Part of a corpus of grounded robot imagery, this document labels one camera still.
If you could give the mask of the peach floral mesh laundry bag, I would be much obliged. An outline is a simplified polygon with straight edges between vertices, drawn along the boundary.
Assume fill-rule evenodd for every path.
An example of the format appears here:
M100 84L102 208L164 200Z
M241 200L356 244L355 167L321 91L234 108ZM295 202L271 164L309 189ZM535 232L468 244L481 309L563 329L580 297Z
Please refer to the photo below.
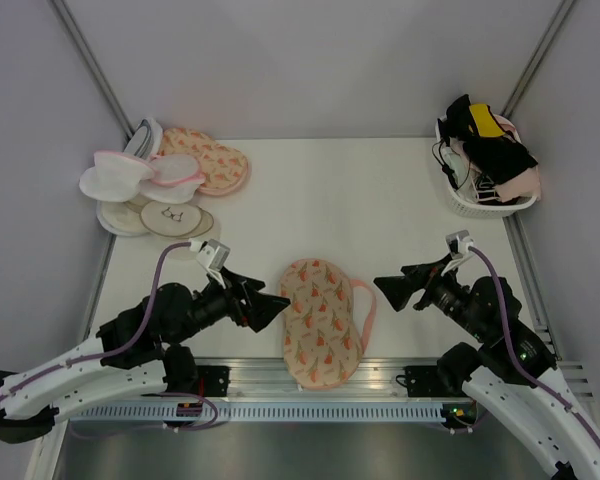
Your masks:
M354 293L370 294L369 311L361 327L354 320ZM377 299L372 288L352 279L335 264L319 259L294 261L279 280L280 295L291 300L283 311L283 359L300 360L304 354L324 355L358 364L366 353L376 318Z

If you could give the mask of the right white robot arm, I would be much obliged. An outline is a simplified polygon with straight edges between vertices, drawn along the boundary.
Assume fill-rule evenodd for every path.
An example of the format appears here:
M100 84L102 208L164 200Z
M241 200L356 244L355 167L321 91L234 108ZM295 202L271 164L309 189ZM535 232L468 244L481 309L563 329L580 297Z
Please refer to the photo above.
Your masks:
M521 304L492 263L472 286L461 285L452 256L404 266L375 286L395 311L415 293L414 309L435 307L478 342L461 342L436 362L436 381L495 417L552 479L600 479L600 429L568 385L554 353L519 319Z

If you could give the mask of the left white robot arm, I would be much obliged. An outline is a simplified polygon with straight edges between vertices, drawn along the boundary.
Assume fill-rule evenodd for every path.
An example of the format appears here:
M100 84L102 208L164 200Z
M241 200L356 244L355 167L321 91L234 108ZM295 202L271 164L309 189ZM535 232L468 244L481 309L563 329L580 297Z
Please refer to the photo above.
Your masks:
M199 395L198 366L184 341L228 318L258 333L290 300L223 269L202 291L154 285L137 306L70 351L22 373L0 370L0 441L25 443L89 408L138 395Z

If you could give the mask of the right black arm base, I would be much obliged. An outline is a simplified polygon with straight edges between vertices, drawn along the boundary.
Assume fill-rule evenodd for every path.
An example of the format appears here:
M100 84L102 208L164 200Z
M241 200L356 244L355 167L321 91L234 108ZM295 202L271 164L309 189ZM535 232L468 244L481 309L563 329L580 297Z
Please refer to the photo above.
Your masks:
M410 398L451 398L436 365L407 365L403 382Z

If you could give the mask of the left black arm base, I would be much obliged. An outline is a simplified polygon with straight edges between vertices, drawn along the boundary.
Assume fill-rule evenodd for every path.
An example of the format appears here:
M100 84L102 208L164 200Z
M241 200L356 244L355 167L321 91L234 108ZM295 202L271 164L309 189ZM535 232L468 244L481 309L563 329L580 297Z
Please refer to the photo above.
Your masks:
M192 392L206 398L224 398L230 384L230 368L224 365L200 365Z

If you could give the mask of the white plastic laundry basket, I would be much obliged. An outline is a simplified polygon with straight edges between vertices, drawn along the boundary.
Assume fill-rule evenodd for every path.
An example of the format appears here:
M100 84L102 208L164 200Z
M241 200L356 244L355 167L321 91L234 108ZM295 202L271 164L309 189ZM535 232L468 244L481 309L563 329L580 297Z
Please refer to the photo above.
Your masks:
M491 179L471 164L461 150L461 143L455 139L447 146L443 141L439 123L446 116L437 119L436 143L432 146L432 155L438 162L444 175L446 186L443 188L446 203L456 215L468 218L504 218L533 205L537 199L518 197L511 202L497 205L495 185Z

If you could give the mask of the beige bag with bra print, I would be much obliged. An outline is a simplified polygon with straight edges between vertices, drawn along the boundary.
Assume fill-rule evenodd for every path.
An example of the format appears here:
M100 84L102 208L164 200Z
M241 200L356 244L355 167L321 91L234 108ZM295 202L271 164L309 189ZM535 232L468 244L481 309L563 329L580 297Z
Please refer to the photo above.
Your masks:
M190 204L147 203L140 221L152 234L169 239L194 238L209 232L215 224L206 210Z

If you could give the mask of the black bra in basket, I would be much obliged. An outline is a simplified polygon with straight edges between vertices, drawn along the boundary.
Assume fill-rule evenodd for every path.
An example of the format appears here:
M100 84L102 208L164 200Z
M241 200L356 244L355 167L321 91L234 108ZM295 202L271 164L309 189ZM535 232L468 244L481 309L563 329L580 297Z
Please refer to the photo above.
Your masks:
M495 184L502 184L528 168L538 165L527 148L515 139L512 132L505 131L499 138L481 138L472 127L469 112L469 95L457 98L446 110L446 119L439 123L439 131L447 146L455 139L472 165L486 173Z

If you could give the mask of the pink bra in basket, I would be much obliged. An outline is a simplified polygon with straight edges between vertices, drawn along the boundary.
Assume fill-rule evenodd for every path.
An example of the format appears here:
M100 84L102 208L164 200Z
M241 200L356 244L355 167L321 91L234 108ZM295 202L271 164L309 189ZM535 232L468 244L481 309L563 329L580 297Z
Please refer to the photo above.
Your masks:
M511 202L518 197L533 197L541 198L541 182L540 174L537 167L528 168L514 178L495 185L497 198L494 202L504 204Z

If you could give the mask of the cream round mesh bag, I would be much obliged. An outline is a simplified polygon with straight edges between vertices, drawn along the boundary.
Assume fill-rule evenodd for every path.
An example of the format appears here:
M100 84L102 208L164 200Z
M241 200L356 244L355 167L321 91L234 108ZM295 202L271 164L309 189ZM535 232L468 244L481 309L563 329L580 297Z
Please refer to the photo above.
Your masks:
M98 202L96 217L105 230L117 236L137 237L149 233L140 215L124 203Z

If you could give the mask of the white pink-trimmed mesh bag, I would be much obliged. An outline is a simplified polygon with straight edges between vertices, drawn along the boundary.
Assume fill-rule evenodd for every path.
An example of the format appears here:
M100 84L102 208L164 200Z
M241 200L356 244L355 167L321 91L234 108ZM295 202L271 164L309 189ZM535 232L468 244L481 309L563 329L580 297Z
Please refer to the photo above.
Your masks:
M145 180L156 170L145 160L109 150L94 153L94 166L79 179L79 189L87 197L101 202L126 202L134 198Z

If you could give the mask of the white blue-trimmed mesh bag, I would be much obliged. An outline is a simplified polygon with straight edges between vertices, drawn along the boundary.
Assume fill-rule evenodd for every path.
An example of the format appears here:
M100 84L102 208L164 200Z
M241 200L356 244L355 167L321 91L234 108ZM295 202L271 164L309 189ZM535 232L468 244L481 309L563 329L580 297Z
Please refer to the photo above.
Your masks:
M158 153L162 138L162 126L154 118L146 117L137 126L123 152L148 160Z

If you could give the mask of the yellow garment in basket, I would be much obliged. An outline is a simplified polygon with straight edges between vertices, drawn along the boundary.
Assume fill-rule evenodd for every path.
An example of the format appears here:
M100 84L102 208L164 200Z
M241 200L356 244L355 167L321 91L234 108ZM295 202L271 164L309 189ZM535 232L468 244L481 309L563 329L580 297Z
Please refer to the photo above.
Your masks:
M499 138L505 131L491 112L489 105L474 103L469 106L472 118L472 131L481 138Z

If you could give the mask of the aluminium mounting rail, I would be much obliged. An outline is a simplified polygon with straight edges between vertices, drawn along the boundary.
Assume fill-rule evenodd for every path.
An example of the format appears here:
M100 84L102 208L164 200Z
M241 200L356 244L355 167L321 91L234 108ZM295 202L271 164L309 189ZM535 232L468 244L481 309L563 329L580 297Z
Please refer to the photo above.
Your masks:
M226 391L221 396L238 401L394 400L408 395L397 376L420 367L436 367L434 359L425 358L366 357L353 364L333 356L315 359L306 354L291 361L198 357L196 364L200 368L226 367L228 378L220 382Z

